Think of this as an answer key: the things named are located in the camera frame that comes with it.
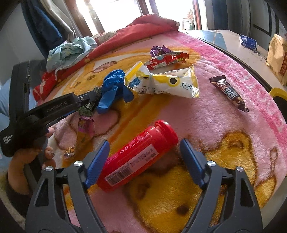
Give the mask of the red cylindrical bottle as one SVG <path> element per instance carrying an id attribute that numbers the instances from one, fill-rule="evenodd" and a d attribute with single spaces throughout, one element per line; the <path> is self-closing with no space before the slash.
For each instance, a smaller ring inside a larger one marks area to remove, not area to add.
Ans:
<path id="1" fill-rule="evenodd" d="M 97 186 L 110 192 L 127 184 L 177 144 L 178 136 L 171 125 L 163 120 L 156 121 L 108 157 Z"/>

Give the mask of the dark blue curtain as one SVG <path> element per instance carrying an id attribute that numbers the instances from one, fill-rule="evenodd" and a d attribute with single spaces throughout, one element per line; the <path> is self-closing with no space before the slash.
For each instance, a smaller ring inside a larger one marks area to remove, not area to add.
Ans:
<path id="1" fill-rule="evenodd" d="M 47 58 L 50 50 L 66 40 L 64 28 L 49 16 L 40 1 L 22 1 L 21 8 L 32 38 Z"/>

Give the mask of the yellow white snack bag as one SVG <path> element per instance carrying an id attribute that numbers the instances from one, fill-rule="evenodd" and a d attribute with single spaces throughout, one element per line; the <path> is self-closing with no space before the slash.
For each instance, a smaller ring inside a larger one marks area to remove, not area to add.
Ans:
<path id="1" fill-rule="evenodd" d="M 199 98 L 199 84 L 194 66 L 153 74 L 142 62 L 136 63 L 124 76 L 124 85 L 137 94 L 169 94 Z"/>

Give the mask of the blue rubber glove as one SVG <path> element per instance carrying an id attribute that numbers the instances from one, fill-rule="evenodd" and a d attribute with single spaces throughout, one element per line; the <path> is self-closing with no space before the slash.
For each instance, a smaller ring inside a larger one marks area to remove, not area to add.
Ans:
<path id="1" fill-rule="evenodd" d="M 133 93 L 124 85 L 125 73 L 116 69 L 106 75 L 102 84 L 102 97 L 97 106 L 97 113 L 106 113 L 114 101 L 123 98 L 124 102 L 131 102 L 134 99 Z"/>

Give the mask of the purple snack wrapper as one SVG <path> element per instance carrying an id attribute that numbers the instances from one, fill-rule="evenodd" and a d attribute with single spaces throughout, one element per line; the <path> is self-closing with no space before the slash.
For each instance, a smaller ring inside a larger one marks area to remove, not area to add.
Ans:
<path id="1" fill-rule="evenodd" d="M 153 46 L 152 49 L 150 50 L 150 55 L 151 57 L 156 57 L 170 52 L 173 51 L 167 48 L 166 46 Z"/>

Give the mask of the coffee table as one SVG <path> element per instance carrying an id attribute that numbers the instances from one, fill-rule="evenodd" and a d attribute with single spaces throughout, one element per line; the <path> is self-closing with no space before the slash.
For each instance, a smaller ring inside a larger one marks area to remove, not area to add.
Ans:
<path id="1" fill-rule="evenodd" d="M 271 69 L 266 65 L 268 52 L 261 46 L 257 46 L 254 52 L 239 43 L 239 34 L 230 30 L 193 30 L 185 31 L 192 37 L 198 38 L 244 66 L 267 89 L 280 88 L 286 91 Z"/>

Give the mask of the light blue garment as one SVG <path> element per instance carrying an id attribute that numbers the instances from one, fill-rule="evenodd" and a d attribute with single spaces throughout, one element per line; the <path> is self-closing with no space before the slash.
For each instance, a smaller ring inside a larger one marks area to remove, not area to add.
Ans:
<path id="1" fill-rule="evenodd" d="M 97 47 L 96 41 L 90 37 L 77 37 L 72 42 L 65 41 L 51 49 L 46 62 L 46 71 L 57 73 L 74 66 Z"/>

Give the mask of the brown chocolate bar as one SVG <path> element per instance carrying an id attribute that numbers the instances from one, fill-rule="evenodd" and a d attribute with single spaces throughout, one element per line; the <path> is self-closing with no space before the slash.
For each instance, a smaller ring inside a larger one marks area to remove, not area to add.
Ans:
<path id="1" fill-rule="evenodd" d="M 227 99 L 239 110 L 249 112 L 250 109 L 246 107 L 245 102 L 237 91 L 229 84 L 225 75 L 215 76 L 209 78 L 211 84 L 219 88 Z"/>

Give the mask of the blue tissue pack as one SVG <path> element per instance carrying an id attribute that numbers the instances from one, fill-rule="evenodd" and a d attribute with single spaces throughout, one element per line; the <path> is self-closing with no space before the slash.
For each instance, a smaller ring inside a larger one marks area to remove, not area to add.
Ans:
<path id="1" fill-rule="evenodd" d="M 257 50 L 257 42 L 255 39 L 252 39 L 248 36 L 240 34 L 239 35 L 239 42 L 240 42 L 240 45 L 242 45 L 248 49 L 251 49 L 253 51 Z"/>

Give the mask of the red snack wrapper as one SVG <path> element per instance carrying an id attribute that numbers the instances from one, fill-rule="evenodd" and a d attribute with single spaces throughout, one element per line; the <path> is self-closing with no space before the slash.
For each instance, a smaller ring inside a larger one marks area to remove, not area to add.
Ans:
<path id="1" fill-rule="evenodd" d="M 188 58 L 188 53 L 169 52 L 151 58 L 149 61 L 144 63 L 144 65 L 147 66 L 149 70 L 153 70 L 179 62 L 185 62 L 185 60 Z"/>

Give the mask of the yellow rim trash bin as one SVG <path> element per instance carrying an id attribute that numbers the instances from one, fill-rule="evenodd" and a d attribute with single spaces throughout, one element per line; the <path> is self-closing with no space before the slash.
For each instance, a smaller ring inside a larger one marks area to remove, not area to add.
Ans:
<path id="1" fill-rule="evenodd" d="M 273 88 L 269 92 L 272 99 L 275 101 L 277 107 L 279 108 L 281 114 L 283 115 L 284 119 L 286 120 L 287 117 L 287 96 L 286 91 L 280 88 Z"/>

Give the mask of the pink cartoon blanket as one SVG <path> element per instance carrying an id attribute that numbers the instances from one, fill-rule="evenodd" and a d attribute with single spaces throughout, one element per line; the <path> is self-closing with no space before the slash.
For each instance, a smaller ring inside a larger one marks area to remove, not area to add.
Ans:
<path id="1" fill-rule="evenodd" d="M 136 95 L 129 103 L 118 100 L 108 113 L 93 116 L 94 136 L 80 135 L 80 152 L 75 159 L 82 159 L 102 140 L 108 140 L 110 152 L 116 153 L 148 126 L 164 120 L 179 139 L 188 139 L 208 159 L 226 168 L 243 167 L 259 205 L 265 206 L 286 176 L 286 122 L 272 97 L 251 74 L 203 41 L 181 32 L 142 39 L 91 60 L 58 84 L 48 99 L 90 91 L 111 71 L 128 71 L 137 62 L 147 61 L 156 45 L 189 54 L 185 63 L 169 69 L 194 66 L 200 97 L 160 94 Z M 209 78 L 221 75 L 226 76 L 249 112 L 237 109 L 210 83 Z M 89 189 L 108 232 L 181 232 L 200 193 L 178 147 L 112 192 L 98 186 Z"/>

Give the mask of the brown paper bag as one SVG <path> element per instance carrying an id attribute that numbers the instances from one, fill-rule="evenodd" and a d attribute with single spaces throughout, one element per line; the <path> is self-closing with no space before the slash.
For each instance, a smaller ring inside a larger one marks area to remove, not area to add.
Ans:
<path id="1" fill-rule="evenodd" d="M 286 39 L 274 34 L 269 43 L 267 65 L 282 86 L 286 86 Z"/>

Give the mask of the red quilt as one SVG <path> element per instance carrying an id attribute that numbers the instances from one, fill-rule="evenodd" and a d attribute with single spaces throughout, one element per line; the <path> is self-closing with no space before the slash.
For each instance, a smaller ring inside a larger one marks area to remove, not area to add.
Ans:
<path id="1" fill-rule="evenodd" d="M 33 97 L 36 101 L 45 100 L 58 83 L 65 80 L 69 75 L 76 72 L 91 60 L 105 53 L 157 34 L 177 31 L 179 26 L 180 23 L 172 19 L 161 17 L 158 14 L 148 14 L 136 18 L 128 26 L 117 30 L 111 38 L 107 40 L 103 38 L 107 35 L 107 33 L 104 32 L 96 39 L 96 42 L 99 42 L 100 45 L 89 52 L 88 55 L 81 58 L 75 65 L 58 72 L 45 72 L 42 76 L 41 84 L 33 89 Z"/>

